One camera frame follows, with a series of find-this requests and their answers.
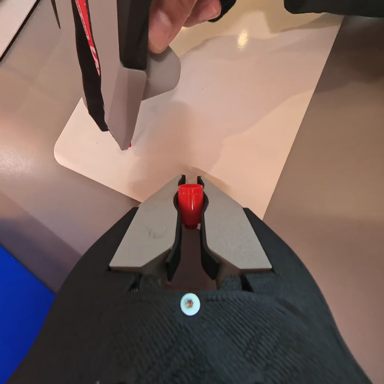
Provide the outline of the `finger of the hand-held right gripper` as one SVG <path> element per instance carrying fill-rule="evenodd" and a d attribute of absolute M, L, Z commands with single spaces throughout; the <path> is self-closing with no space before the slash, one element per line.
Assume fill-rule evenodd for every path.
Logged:
<path fill-rule="evenodd" d="M 134 135 L 144 93 L 144 75 L 125 69 L 119 59 L 118 1 L 90 1 L 92 33 L 101 68 L 105 122 L 122 151 Z"/>
<path fill-rule="evenodd" d="M 76 52 L 83 83 L 83 100 L 89 115 L 102 132 L 108 131 L 101 92 L 101 68 L 92 33 L 89 4 L 86 0 L 72 0 Z"/>

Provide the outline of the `red whiteboard marker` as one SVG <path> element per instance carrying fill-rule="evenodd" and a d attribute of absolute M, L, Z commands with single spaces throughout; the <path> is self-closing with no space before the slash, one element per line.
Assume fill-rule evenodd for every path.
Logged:
<path fill-rule="evenodd" d="M 139 35 L 136 1 L 71 1 L 83 101 L 101 131 L 108 131 L 122 151 L 132 143 L 146 72 L 132 68 Z"/>

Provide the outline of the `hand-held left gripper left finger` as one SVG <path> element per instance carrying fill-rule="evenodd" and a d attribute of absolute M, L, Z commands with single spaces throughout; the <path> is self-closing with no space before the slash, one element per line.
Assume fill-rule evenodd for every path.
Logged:
<path fill-rule="evenodd" d="M 174 197 L 185 175 L 177 175 L 142 202 L 120 242 L 109 267 L 151 275 L 167 281 L 166 259 L 175 244 L 178 211 Z"/>

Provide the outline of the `person's right hand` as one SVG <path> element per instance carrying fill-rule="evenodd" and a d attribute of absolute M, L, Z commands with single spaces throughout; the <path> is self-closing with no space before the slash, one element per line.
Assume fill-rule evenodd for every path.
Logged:
<path fill-rule="evenodd" d="M 219 0 L 154 0 L 149 13 L 149 50 L 162 53 L 183 27 L 213 20 L 221 11 Z"/>

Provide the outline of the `white whiteboard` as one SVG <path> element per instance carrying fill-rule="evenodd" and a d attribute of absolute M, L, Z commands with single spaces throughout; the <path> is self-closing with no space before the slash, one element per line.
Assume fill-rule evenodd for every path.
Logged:
<path fill-rule="evenodd" d="M 290 14 L 283 1 L 237 1 L 218 22 L 171 44 L 177 87 L 142 103 L 121 151 L 80 100 L 56 161 L 143 201 L 170 179 L 201 173 L 263 218 L 343 17 Z"/>

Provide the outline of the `blue plastic bin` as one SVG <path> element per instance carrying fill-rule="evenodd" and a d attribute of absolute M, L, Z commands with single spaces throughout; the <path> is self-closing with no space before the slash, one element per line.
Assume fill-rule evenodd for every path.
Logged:
<path fill-rule="evenodd" d="M 7 250 L 0 247 L 0 383 L 26 357 L 55 294 Z"/>

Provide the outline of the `red marker cap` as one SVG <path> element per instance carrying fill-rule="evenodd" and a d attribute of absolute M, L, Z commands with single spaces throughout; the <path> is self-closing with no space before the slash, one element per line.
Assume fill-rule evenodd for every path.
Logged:
<path fill-rule="evenodd" d="M 197 229 L 201 223 L 204 207 L 203 186 L 200 184 L 180 185 L 177 199 L 181 223 L 187 229 Z"/>

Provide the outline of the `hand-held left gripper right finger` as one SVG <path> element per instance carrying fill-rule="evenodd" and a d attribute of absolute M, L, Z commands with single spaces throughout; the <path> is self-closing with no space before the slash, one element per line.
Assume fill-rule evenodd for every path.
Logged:
<path fill-rule="evenodd" d="M 212 280 L 271 271 L 272 265 L 243 207 L 203 176 L 200 224 L 201 264 Z"/>

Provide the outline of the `white clipboard stand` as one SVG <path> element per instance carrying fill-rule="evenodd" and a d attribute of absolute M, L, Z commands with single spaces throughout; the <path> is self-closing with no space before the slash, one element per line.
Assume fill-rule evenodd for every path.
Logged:
<path fill-rule="evenodd" d="M 1 0 L 0 1 L 0 57 L 6 54 L 12 41 L 27 20 L 36 0 Z"/>

